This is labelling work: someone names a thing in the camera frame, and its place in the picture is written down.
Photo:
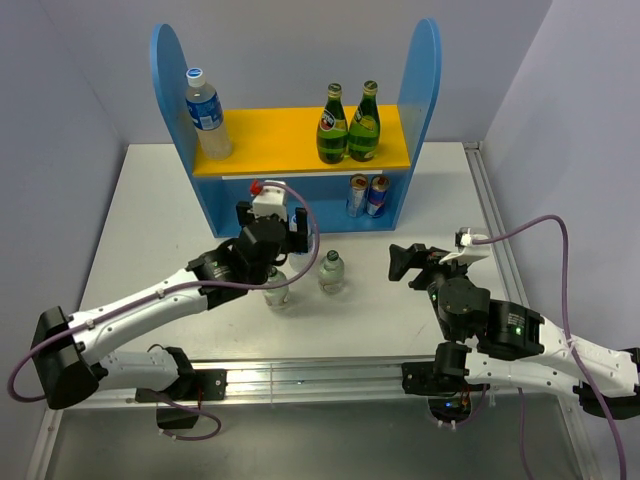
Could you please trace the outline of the plastic water bottle blue label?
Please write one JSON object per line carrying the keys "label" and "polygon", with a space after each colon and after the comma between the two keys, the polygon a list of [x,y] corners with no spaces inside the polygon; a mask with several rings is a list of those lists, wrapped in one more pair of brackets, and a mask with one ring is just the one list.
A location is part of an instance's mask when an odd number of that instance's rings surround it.
{"label": "plastic water bottle blue label", "polygon": [[310,224],[307,224],[307,233],[308,251],[306,253],[290,253],[288,256],[289,266],[296,273],[299,273],[301,270],[303,270],[309,263],[314,249],[314,231]]}

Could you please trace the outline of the green glass bottle red label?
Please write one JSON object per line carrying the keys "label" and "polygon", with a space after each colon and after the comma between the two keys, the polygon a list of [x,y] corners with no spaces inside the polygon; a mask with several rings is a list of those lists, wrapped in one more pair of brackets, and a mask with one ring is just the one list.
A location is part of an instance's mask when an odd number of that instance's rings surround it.
{"label": "green glass bottle red label", "polygon": [[316,130],[318,156],[326,164],[340,163],[347,151],[348,127],[341,97],[341,85],[329,84],[327,101]]}

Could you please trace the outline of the green Perrier glass bottle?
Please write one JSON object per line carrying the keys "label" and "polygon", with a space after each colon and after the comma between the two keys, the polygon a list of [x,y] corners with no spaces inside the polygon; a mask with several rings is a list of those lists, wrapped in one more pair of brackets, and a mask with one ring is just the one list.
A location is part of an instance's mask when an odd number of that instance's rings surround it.
{"label": "green Perrier glass bottle", "polygon": [[349,126],[348,151],[352,159],[367,162],[374,157],[380,138],[380,118],[376,101],[378,84],[367,80]]}

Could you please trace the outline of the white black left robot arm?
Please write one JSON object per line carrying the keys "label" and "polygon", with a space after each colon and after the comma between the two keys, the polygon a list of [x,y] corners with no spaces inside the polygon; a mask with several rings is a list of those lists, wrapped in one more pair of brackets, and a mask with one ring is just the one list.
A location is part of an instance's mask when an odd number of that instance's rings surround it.
{"label": "white black left robot arm", "polygon": [[103,390],[147,389],[172,400],[190,395],[195,371],[182,349],[124,352],[122,346],[172,321],[266,290],[283,257],[317,253],[309,243],[318,234],[308,204],[296,208],[295,221],[283,202],[268,204],[259,198],[238,203],[237,213],[238,237],[158,284],[93,310],[66,314],[53,307],[43,312],[29,354],[43,390],[41,400],[62,410]]}

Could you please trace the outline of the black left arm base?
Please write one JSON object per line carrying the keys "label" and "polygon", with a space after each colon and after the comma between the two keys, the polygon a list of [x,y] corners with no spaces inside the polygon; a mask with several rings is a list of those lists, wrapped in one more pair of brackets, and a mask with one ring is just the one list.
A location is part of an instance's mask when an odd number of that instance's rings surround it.
{"label": "black left arm base", "polygon": [[[170,393],[137,389],[134,401],[139,404],[156,404],[156,425],[159,434],[172,441],[196,442],[211,439],[222,430],[222,421],[204,408],[206,401],[222,401],[227,387],[227,371],[224,369],[196,370],[186,387]],[[214,430],[204,435],[186,435],[200,418],[211,420]]]}

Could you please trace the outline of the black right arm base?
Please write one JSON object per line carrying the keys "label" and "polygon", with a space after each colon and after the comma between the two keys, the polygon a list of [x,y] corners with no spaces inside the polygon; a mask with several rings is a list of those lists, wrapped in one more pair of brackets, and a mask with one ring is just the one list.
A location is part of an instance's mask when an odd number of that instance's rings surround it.
{"label": "black right arm base", "polygon": [[490,386],[436,375],[434,368],[434,361],[402,363],[402,389],[406,395],[425,397],[430,421],[439,429],[455,432],[484,408]]}

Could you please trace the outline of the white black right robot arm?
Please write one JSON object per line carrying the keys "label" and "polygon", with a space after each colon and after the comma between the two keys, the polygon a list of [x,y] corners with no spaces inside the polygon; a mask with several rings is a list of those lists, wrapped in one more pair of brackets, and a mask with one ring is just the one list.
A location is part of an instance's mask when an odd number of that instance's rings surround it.
{"label": "white black right robot arm", "polygon": [[483,387],[521,387],[576,396],[583,411],[625,420],[639,414],[639,351],[613,350],[573,336],[540,313],[492,298],[468,277],[487,246],[454,252],[391,245],[388,278],[411,269],[409,287],[428,294],[444,337],[431,361],[401,366],[409,395],[436,396]]}

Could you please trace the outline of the blue and yellow shelf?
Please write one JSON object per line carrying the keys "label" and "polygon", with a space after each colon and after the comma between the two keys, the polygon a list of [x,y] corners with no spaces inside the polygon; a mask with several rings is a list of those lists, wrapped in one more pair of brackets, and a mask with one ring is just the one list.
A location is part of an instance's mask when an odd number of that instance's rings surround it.
{"label": "blue and yellow shelf", "polygon": [[[257,178],[283,180],[294,188],[310,204],[323,233],[396,228],[439,93],[442,46],[434,19],[422,19],[415,27],[398,100],[379,108],[380,144],[368,162],[345,159],[329,165],[319,159],[319,106],[228,110],[225,123],[232,154],[225,160],[209,159],[185,101],[186,59],[168,24],[153,30],[150,66],[159,110],[214,236],[238,234],[236,205],[248,199]],[[355,173],[389,177],[379,216],[347,214],[349,178]]]}

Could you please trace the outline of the clear Chang glass bottle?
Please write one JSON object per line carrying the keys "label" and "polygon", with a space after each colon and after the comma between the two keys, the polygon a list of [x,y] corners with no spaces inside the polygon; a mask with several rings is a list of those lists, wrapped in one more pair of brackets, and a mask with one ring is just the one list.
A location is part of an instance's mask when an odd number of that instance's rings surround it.
{"label": "clear Chang glass bottle", "polygon": [[318,272],[318,283],[327,294],[338,293],[344,284],[345,264],[336,250],[329,250],[323,257]]}
{"label": "clear Chang glass bottle", "polygon": [[265,285],[269,286],[268,289],[262,291],[265,303],[271,309],[285,308],[289,300],[289,286],[286,285],[286,275],[277,269],[272,267]]}

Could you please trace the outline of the blue silver Red Bull can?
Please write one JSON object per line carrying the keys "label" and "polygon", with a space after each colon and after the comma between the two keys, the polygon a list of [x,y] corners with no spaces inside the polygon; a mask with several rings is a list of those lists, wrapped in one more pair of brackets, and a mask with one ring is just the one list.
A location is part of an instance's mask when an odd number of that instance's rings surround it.
{"label": "blue silver Red Bull can", "polygon": [[387,176],[377,175],[372,178],[366,204],[366,213],[372,218],[378,218],[383,214],[389,188],[390,179]]}

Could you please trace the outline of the silver blue energy drink can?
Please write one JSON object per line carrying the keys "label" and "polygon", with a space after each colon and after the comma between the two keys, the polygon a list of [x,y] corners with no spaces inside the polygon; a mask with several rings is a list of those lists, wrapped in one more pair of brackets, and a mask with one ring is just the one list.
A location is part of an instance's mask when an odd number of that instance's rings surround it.
{"label": "silver blue energy drink can", "polygon": [[364,174],[354,174],[349,179],[346,213],[352,218],[364,214],[366,197],[369,188],[368,177]]}

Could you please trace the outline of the aluminium side rail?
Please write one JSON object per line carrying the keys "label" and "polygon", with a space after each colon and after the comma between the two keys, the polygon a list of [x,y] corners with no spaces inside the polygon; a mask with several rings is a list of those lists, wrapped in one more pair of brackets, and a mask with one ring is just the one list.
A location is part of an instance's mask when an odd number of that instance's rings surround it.
{"label": "aluminium side rail", "polygon": [[[487,229],[492,236],[504,234],[506,229],[483,162],[481,143],[463,143],[463,150],[478,193]],[[506,297],[510,301],[528,307],[529,301],[509,241],[505,240],[494,244],[493,252]]]}

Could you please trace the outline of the aluminium front rail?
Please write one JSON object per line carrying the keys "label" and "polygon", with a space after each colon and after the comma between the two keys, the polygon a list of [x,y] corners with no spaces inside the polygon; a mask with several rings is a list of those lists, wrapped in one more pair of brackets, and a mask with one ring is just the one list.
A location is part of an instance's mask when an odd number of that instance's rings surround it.
{"label": "aluminium front rail", "polygon": [[[557,367],[532,362],[505,362],[475,354],[467,357],[469,384],[488,384],[488,394],[510,392],[518,387],[553,395],[571,394],[576,380]],[[401,364],[434,361],[426,357],[364,357],[274,361],[196,361],[196,370],[224,369],[227,387],[222,401],[215,403],[278,404],[400,399]]]}

